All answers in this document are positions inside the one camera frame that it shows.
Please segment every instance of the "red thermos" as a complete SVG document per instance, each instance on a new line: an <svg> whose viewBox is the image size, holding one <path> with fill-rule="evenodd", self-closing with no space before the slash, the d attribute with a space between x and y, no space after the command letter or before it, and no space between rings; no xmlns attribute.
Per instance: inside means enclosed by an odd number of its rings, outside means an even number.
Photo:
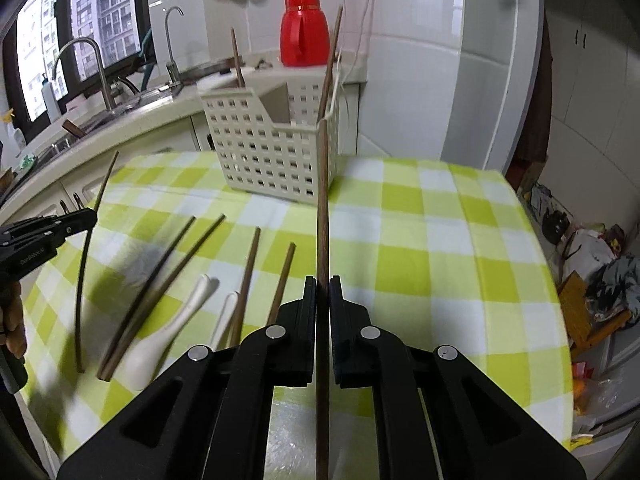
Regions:
<svg viewBox="0 0 640 480"><path fill-rule="evenodd" d="M324 65L329 57L329 27L320 0L284 0L280 59L284 66Z"/></svg>

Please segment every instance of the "checkered tablecloth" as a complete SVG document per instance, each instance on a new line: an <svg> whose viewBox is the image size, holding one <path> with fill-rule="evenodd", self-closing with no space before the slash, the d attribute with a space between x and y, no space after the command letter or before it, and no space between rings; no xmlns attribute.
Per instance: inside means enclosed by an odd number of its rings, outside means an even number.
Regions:
<svg viewBox="0 0 640 480"><path fill-rule="evenodd" d="M330 268L340 275L345 298L369 307L372 322L407 345L456 346L556 439L566 441L572 389L564 323L538 241L503 177L421 160L342 163L330 190ZM104 383L95 371L160 254L194 215L166 274L220 213L224 223L139 334L167 322L199 274L220 280L175 340L167 366L190 346L209 341L226 294L239 287L256 224L262 237L244 334L266 322L290 242L297 250L284 301L301 297L304 278L316 267L314 207L229 189L215 153L132 160L107 187L91 243L82 308L88 370L81 376L74 366L72 322L84 235L70 238L42 268L25 301L30 380L24 395L62 457L134 395L117 373ZM313 478L314 390L276 390L266 478ZM375 478L375 457L370 391L334 386L334 478Z"/></svg>

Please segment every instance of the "cabinet handle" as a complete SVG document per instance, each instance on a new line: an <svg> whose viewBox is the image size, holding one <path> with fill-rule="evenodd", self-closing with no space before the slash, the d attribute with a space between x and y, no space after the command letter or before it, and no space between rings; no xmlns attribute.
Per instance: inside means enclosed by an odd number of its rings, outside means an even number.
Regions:
<svg viewBox="0 0 640 480"><path fill-rule="evenodd" d="M84 209L84 206L82 205L82 200L80 200L78 193L74 193L74 200L76 201L76 204L78 204L78 209Z"/></svg>

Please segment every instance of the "human hand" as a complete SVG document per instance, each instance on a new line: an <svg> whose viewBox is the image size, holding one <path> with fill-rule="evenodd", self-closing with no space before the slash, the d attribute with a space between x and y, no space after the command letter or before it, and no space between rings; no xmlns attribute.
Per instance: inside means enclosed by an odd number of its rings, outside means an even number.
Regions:
<svg viewBox="0 0 640 480"><path fill-rule="evenodd" d="M20 294L20 282L12 283L2 291L4 301L2 309L2 325L6 335L6 347L13 355L20 359L27 351L27 338L24 331L24 313Z"/></svg>

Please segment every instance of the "chrome faucet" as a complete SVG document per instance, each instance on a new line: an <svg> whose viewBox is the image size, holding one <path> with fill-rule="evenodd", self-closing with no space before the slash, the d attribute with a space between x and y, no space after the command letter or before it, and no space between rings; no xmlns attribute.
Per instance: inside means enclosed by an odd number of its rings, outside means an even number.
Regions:
<svg viewBox="0 0 640 480"><path fill-rule="evenodd" d="M113 100L111 95L111 86L107 83L107 76L104 73L104 65L102 64L102 55L100 54L100 47L95 40L92 38L87 38L85 36L81 36L80 38L75 38L74 40L69 41L65 46L60 49L60 52L56 56L56 59L53 62L53 72L51 74L51 78L55 80L56 78L56 67L58 66L58 60L60 60L60 56L65 51L65 49L73 45L74 43L88 43L95 50L95 59L98 60L98 73L100 74L100 82L102 87L100 88L100 92L102 92L102 98L104 99L104 106L107 110L113 110L116 107L116 103Z"/></svg>
<svg viewBox="0 0 640 480"><path fill-rule="evenodd" d="M171 39L169 38L169 14L172 10L180 12L181 16L184 16L184 12L178 6L171 7L164 15L164 32L166 33L166 45L169 48L169 61L166 64L166 70L169 73L169 78L172 83L180 82L180 71L174 61L174 51L171 50Z"/></svg>

